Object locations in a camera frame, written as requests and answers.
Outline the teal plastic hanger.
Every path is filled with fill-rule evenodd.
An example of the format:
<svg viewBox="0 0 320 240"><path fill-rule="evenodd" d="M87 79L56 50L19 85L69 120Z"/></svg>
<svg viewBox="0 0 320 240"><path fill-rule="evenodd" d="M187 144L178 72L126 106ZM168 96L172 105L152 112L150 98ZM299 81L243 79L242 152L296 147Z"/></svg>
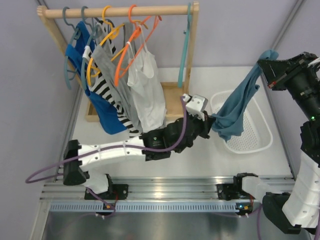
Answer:
<svg viewBox="0 0 320 240"><path fill-rule="evenodd" d="M178 81L177 81L177 86L179 88L183 87L184 69L185 69L185 63L186 63L187 52L188 52L191 21L192 21L191 3L189 2L188 6L187 6L186 30L183 32L185 37L184 37L184 42L183 42L183 48L182 48L182 54L181 54L181 59L180 59L180 66L179 66L179 73L178 73Z"/></svg>

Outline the teal blue tank top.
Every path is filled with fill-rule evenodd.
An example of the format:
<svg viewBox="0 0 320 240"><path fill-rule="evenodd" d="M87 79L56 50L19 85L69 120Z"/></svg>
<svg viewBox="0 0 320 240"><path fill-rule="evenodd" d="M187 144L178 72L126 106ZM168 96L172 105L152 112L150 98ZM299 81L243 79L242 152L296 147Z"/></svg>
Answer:
<svg viewBox="0 0 320 240"><path fill-rule="evenodd" d="M260 89L257 80L262 73L258 63L255 63L219 111L211 115L215 118L211 129L218 133L219 137L225 142L228 142L233 136L241 136L244 131L244 113L250 100Z"/></svg>

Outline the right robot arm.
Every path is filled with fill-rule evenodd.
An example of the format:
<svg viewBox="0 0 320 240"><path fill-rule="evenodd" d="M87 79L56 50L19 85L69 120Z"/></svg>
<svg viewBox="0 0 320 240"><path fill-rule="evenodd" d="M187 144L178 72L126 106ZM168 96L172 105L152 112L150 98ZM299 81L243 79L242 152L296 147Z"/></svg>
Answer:
<svg viewBox="0 0 320 240"><path fill-rule="evenodd" d="M239 173L231 184L217 186L221 200L246 198L260 202L260 209L279 230L297 235L306 230L320 237L320 59L302 52L280 60L278 53L263 52L256 64L215 114L212 130L224 140L244 132L245 110L262 78L272 91L288 91L306 116L300 127L300 168L291 192L276 191L254 173Z"/></svg>

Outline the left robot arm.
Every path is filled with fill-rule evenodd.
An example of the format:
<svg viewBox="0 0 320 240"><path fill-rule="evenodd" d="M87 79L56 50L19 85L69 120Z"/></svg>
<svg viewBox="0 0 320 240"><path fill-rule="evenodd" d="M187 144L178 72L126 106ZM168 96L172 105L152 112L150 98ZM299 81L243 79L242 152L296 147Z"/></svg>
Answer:
<svg viewBox="0 0 320 240"><path fill-rule="evenodd" d="M113 194L112 180L109 174L97 170L113 163L142 160L158 161L168 159L172 152L181 153L193 146L197 137L209 139L210 129L215 117L203 112L187 113L165 128L152 130L140 136L115 143L102 145L80 144L78 140L68 142L64 154L63 184L65 186L82 185L103 199Z"/></svg>

